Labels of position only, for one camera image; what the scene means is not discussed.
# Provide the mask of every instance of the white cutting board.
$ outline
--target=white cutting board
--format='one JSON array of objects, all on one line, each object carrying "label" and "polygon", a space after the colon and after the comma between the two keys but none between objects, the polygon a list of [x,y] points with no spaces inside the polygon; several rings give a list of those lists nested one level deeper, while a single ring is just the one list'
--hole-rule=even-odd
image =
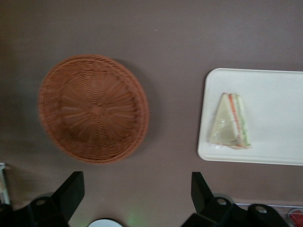
[{"label": "white cutting board", "polygon": [[[222,93],[243,98],[249,149],[208,142]],[[198,143],[204,160],[303,166],[303,72],[215,69],[206,78]]]}]

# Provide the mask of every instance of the brown table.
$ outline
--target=brown table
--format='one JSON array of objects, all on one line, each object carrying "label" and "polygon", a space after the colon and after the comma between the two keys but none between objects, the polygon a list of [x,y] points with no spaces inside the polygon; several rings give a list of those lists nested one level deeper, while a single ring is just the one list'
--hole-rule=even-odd
[{"label": "brown table", "polygon": [[[72,227],[104,217],[125,227],[180,226],[194,212],[192,171],[236,202],[303,205],[302,166],[209,162],[197,154],[208,72],[303,71],[302,15],[299,0],[1,1],[0,161],[9,165],[14,207],[55,191],[73,171],[84,172],[86,195]],[[66,156],[39,124],[42,79],[83,53],[124,64],[149,99],[144,142],[114,164]]]}]

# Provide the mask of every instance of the round wicker basket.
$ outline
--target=round wicker basket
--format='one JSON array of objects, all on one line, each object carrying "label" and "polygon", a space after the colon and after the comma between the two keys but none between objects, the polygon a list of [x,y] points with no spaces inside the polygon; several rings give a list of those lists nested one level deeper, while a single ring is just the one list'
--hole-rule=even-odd
[{"label": "round wicker basket", "polygon": [[130,155],[149,122],[138,80],[101,55],[77,55],[54,66],[40,87],[38,109],[51,140],[66,154],[92,164]]}]

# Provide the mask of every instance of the bread slice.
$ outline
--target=bread slice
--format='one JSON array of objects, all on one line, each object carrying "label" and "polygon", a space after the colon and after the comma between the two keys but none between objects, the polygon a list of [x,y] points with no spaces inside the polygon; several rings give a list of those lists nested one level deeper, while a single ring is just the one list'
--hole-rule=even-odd
[{"label": "bread slice", "polygon": [[240,95],[222,94],[209,142],[225,145],[233,149],[250,147],[244,106]]}]

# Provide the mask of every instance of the sandwich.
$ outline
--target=sandwich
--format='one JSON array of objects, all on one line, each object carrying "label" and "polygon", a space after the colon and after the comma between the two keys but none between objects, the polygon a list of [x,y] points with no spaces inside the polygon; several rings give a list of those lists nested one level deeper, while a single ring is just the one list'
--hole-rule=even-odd
[{"label": "sandwich", "polygon": [[221,95],[209,142],[233,149],[250,147],[244,105],[240,95],[228,93]]}]

